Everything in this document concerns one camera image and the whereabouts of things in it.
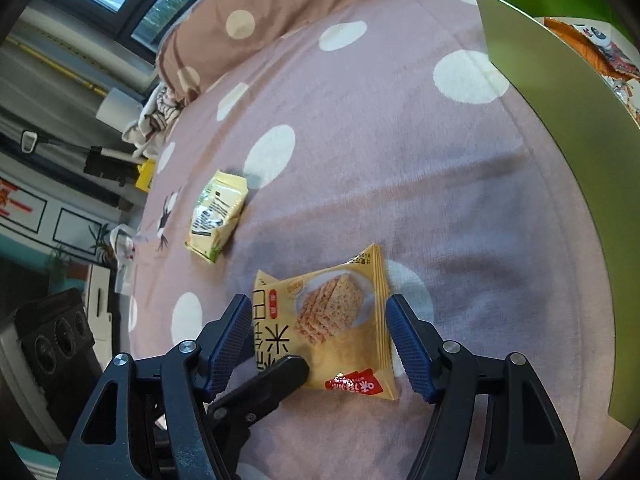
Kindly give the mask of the orange cracker snack packet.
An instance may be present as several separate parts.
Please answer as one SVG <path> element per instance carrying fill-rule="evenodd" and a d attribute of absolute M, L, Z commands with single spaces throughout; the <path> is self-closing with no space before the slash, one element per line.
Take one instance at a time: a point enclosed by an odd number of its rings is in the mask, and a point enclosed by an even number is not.
<path fill-rule="evenodd" d="M 252 301 L 257 369 L 300 356 L 309 366 L 307 388 L 396 400 L 389 296 L 377 244 L 339 266 L 286 280 L 259 271 Z"/>

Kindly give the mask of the pale green yam snack packet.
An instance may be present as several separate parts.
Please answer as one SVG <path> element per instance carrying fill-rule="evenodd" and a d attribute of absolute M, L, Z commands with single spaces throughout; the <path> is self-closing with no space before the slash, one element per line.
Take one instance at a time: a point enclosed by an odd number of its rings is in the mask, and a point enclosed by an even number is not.
<path fill-rule="evenodd" d="M 244 177 L 218 170 L 195 203 L 186 248 L 215 263 L 239 223 L 247 195 Z"/>

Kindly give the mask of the black speaker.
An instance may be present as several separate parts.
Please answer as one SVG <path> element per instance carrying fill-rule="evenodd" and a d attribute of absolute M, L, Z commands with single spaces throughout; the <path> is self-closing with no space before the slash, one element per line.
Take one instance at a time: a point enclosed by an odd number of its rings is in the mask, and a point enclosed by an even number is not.
<path fill-rule="evenodd" d="M 102 374 L 84 300 L 70 288 L 17 309 L 21 350 L 47 401 L 81 411 Z"/>

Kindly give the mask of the white plastic bag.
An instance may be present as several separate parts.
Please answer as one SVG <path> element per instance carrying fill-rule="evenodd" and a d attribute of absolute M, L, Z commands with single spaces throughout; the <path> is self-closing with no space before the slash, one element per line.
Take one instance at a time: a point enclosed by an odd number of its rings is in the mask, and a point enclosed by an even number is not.
<path fill-rule="evenodd" d="M 126 224 L 119 224 L 108 236 L 116 260 L 115 292 L 119 295 L 131 296 L 134 290 L 134 236 L 136 232 Z"/>

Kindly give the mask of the small yellow box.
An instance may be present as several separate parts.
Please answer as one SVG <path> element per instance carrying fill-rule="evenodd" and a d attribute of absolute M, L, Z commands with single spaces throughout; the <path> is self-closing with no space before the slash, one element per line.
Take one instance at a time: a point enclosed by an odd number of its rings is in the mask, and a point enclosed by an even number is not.
<path fill-rule="evenodd" d="M 134 186 L 145 193 L 151 191 L 152 180 L 155 172 L 155 162 L 147 159 L 143 164 L 137 166 L 138 177 Z"/>

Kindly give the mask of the white patterned cloth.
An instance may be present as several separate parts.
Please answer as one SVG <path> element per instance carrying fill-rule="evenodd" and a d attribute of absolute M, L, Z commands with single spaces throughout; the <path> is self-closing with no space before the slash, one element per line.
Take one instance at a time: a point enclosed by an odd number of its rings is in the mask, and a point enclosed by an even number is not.
<path fill-rule="evenodd" d="M 122 133 L 122 140 L 134 146 L 134 159 L 158 159 L 182 110 L 175 93 L 161 81 L 142 106 L 139 117 L 126 125 Z"/>

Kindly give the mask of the white paper roll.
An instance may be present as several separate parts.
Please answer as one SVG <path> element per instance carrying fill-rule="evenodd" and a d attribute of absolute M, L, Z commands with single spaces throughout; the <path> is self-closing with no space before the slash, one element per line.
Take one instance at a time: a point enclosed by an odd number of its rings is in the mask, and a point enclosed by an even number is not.
<path fill-rule="evenodd" d="M 138 122 L 142 104 L 117 88 L 111 88 L 96 111 L 96 119 L 124 133 Z"/>

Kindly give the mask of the green storage box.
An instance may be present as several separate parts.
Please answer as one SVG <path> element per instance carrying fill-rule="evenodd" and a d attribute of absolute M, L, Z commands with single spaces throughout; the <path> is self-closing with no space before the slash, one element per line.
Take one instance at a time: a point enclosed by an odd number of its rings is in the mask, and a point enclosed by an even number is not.
<path fill-rule="evenodd" d="M 605 0 L 476 0 L 491 63 L 547 127 L 596 226 L 615 318 L 610 414 L 639 420 L 639 125 L 603 77 L 542 22 L 574 18 L 629 32 Z"/>

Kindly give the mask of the pink polka dot bedsheet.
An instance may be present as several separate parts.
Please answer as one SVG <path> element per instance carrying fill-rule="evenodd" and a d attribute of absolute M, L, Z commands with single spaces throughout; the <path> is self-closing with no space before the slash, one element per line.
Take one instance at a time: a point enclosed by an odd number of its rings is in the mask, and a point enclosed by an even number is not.
<path fill-rule="evenodd" d="M 336 266 L 379 244 L 390 288 L 442 336 L 481 356 L 532 362 L 572 442 L 600 477 L 626 440 L 608 416 L 614 367 L 610 285 L 596 229 L 563 155 L 538 126 L 425 126 L 403 139 L 302 138 L 274 126 L 249 146 L 180 153 L 171 131 L 146 202 L 129 338 L 157 356 L 219 318 L 258 271 Z M 192 211 L 220 170 L 248 186 L 215 263 L 186 245 Z"/>

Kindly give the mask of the orange snack pack in box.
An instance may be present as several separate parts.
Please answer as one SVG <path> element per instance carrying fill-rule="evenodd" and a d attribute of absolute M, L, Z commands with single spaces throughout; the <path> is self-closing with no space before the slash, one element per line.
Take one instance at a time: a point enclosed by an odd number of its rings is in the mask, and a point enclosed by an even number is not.
<path fill-rule="evenodd" d="M 544 18 L 544 26 L 569 44 L 601 76 L 628 81 L 639 79 L 639 67 L 597 27 Z"/>

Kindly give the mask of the brown polka dot pillow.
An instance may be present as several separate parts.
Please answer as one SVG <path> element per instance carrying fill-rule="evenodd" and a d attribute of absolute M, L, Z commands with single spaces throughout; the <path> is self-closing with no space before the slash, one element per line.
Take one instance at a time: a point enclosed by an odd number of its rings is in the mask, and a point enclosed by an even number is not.
<path fill-rule="evenodd" d="M 198 0 L 156 66 L 186 112 L 180 153 L 274 126 L 361 141 L 538 126 L 491 62 L 476 0 Z"/>

